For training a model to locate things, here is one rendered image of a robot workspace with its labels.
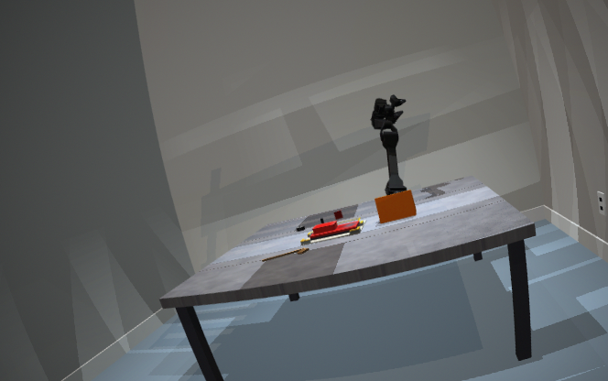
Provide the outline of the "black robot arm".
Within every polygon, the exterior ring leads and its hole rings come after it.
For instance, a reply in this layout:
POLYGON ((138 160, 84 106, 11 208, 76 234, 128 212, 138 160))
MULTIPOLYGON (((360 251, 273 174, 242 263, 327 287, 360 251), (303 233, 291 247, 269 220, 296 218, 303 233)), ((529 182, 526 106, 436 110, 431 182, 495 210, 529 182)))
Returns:
POLYGON ((383 147, 386 149, 389 180, 387 182, 385 192, 386 195, 396 194, 407 190, 403 180, 398 177, 397 160, 396 160, 396 145, 398 141, 397 129, 392 125, 392 122, 387 121, 385 107, 388 106, 386 100, 376 99, 374 111, 372 113, 372 126, 374 129, 380 129, 380 138, 383 147), (384 132, 386 129, 391 129, 393 132, 384 132))

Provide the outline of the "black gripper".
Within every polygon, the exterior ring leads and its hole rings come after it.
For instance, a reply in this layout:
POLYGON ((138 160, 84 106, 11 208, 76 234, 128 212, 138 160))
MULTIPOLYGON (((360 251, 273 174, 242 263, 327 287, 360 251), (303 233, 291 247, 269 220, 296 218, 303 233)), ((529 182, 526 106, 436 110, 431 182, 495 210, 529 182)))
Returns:
POLYGON ((385 113, 387 115, 387 121, 392 122, 392 125, 396 123, 397 118, 399 118, 403 113, 403 111, 398 111, 398 112, 394 113, 395 107, 400 106, 405 101, 406 101, 406 99, 397 99, 394 94, 391 95, 390 100, 389 100, 391 105, 389 104, 388 106, 385 107, 385 113))

